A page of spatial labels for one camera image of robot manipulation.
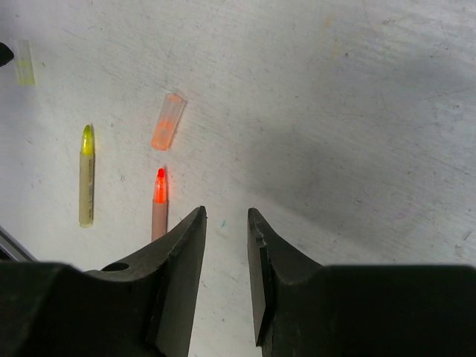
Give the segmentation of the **clear orange pen cap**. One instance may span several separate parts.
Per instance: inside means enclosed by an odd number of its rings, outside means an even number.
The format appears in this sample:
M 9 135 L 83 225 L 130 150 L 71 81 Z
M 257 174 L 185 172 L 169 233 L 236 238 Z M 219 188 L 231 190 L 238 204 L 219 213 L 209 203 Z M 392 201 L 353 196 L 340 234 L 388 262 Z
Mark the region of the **clear orange pen cap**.
M 187 101 L 179 94 L 168 93 L 165 95 L 152 135 L 151 146 L 154 149 L 161 151 L 169 149 L 186 103 Z

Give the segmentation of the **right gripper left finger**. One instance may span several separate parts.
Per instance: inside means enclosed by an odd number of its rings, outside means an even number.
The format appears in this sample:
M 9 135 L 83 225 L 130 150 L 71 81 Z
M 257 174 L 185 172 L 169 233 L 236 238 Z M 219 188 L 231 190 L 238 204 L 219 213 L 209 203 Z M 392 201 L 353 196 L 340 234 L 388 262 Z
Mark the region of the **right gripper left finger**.
M 101 270 L 1 263 L 3 356 L 186 356 L 206 210 Z

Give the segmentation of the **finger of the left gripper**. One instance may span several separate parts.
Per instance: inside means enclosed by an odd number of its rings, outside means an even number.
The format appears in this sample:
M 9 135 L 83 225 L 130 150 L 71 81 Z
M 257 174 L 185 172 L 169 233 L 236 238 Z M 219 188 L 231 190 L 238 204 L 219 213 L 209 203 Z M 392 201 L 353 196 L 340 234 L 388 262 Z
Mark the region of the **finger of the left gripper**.
M 0 43 L 0 66 L 3 67 L 14 59 L 14 53 L 3 42 Z

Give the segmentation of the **thin orange highlighter pen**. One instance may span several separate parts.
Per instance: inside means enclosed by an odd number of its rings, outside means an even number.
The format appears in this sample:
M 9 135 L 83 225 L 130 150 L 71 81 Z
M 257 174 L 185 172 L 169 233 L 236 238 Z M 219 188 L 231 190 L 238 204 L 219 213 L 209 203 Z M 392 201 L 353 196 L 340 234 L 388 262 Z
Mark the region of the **thin orange highlighter pen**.
M 167 171 L 164 167 L 158 169 L 152 196 L 152 230 L 151 240 L 155 241 L 167 232 L 168 186 Z

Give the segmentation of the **clear yellow pen cap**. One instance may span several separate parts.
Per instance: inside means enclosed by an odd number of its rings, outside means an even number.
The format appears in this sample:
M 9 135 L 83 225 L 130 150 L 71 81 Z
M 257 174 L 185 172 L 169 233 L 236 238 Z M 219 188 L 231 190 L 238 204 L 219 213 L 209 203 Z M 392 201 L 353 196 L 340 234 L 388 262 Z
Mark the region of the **clear yellow pen cap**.
M 18 84 L 34 86 L 36 81 L 29 41 L 26 39 L 15 39 L 13 41 L 13 52 L 15 55 L 14 62 Z

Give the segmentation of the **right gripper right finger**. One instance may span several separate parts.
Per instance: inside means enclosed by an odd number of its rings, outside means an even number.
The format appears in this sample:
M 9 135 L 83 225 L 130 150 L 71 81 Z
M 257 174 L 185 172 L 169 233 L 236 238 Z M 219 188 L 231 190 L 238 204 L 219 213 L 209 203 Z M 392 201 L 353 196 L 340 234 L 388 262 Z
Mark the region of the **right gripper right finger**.
M 264 356 L 473 356 L 475 268 L 323 266 L 248 211 L 256 345 Z

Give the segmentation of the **thin yellow highlighter pen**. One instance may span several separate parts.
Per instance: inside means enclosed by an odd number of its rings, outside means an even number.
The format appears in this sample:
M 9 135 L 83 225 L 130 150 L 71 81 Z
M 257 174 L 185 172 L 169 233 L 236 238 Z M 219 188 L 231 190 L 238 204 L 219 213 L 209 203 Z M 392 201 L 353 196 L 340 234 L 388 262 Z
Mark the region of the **thin yellow highlighter pen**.
M 86 228 L 94 221 L 94 131 L 86 125 L 81 139 L 79 178 L 79 224 Z

